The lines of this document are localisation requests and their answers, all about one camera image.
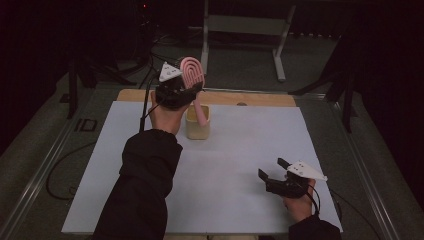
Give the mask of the person's right hand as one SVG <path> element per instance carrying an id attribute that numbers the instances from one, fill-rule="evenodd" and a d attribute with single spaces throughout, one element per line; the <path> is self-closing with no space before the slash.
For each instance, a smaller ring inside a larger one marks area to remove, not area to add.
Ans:
<path id="1" fill-rule="evenodd" d="M 283 204 L 293 220 L 298 223 L 312 215 L 313 207 L 313 192 L 316 181 L 309 180 L 308 193 L 301 198 L 283 198 Z"/>

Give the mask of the cream plastic cup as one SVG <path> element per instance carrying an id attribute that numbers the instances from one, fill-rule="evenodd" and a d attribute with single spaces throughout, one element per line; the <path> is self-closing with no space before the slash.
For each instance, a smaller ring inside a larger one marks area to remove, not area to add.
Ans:
<path id="1" fill-rule="evenodd" d="M 210 107 L 202 105 L 201 109 L 206 117 L 206 123 L 198 122 L 194 106 L 190 106 L 185 114 L 186 137 L 190 140 L 206 140 L 210 134 Z"/>

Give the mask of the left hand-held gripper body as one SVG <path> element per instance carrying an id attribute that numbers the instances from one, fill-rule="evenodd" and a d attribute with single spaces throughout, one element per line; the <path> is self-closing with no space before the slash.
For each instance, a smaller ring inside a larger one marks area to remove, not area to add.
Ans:
<path id="1" fill-rule="evenodd" d="M 186 89 L 180 68 L 165 62 L 159 75 L 159 85 L 155 89 L 157 102 L 168 109 L 177 110 L 195 99 L 195 89 Z"/>

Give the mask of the grey metal stand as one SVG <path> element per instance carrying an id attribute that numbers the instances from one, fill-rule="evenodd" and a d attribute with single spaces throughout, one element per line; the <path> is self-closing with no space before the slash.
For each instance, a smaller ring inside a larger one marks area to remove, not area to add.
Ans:
<path id="1" fill-rule="evenodd" d="M 272 58 L 275 65 L 277 80 L 279 82 L 284 82 L 286 80 L 286 74 L 284 71 L 281 55 L 289 35 L 296 5 L 289 5 L 288 13 L 283 19 L 271 19 L 210 14 L 209 1 L 210 0 L 204 0 L 203 12 L 203 46 L 201 52 L 201 65 L 203 67 L 204 73 L 207 73 L 208 70 L 208 38 L 210 32 L 279 36 L 280 42 L 277 47 L 273 49 Z"/>

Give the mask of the white table sheet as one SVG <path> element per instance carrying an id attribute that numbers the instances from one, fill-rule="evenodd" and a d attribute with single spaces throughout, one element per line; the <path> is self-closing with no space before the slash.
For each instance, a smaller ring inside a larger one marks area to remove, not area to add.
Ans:
<path id="1" fill-rule="evenodd" d="M 77 189 L 63 232 L 94 231 L 122 165 L 128 138 L 139 130 L 140 102 L 113 102 Z M 282 234 L 292 221 L 260 171 L 281 179 L 278 159 L 320 163 L 297 107 L 214 105 L 205 140 L 177 135 L 183 151 L 166 202 L 174 235 Z"/>

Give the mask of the person's left hand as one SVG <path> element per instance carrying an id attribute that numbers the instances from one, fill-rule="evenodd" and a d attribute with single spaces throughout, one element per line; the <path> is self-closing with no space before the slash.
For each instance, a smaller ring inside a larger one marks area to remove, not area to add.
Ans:
<path id="1" fill-rule="evenodd" d="M 188 109 L 188 105 L 177 110 L 170 110 L 161 106 L 156 100 L 156 93 L 150 93 L 152 107 L 149 109 L 149 118 L 153 129 L 162 130 L 173 135 L 179 132 L 183 114 Z"/>

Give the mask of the black tripod stand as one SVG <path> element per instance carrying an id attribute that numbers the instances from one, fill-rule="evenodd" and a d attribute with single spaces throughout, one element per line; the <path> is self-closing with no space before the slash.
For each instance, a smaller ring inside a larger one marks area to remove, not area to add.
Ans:
<path id="1" fill-rule="evenodd" d="M 81 82 L 85 88 L 95 88 L 98 84 L 96 72 L 106 75 L 109 79 L 119 84 L 135 85 L 135 82 L 125 79 L 90 57 L 83 56 L 71 59 L 68 64 L 68 94 L 66 95 L 66 102 L 69 105 L 68 119 L 71 119 L 78 109 L 78 82 Z"/>
<path id="2" fill-rule="evenodd" d="M 354 36 L 348 33 L 342 34 L 319 78 L 305 87 L 289 92 L 289 95 L 301 96 L 330 83 L 331 86 L 325 94 L 325 99 L 328 102 L 337 102 L 341 96 L 344 96 L 342 124 L 348 133 L 352 132 L 350 122 L 355 67 L 358 60 L 357 47 L 358 42 Z"/>

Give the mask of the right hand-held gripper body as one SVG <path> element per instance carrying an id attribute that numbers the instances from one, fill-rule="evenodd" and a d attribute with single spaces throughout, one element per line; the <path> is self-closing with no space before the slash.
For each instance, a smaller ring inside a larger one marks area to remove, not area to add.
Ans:
<path id="1" fill-rule="evenodd" d="M 286 170 L 286 178 L 284 181 L 276 180 L 276 183 L 265 183 L 267 192 L 277 194 L 282 197 L 297 199 L 308 193 L 309 180 L 323 180 L 327 177 L 314 169 L 306 162 L 297 161 L 290 163 Z"/>

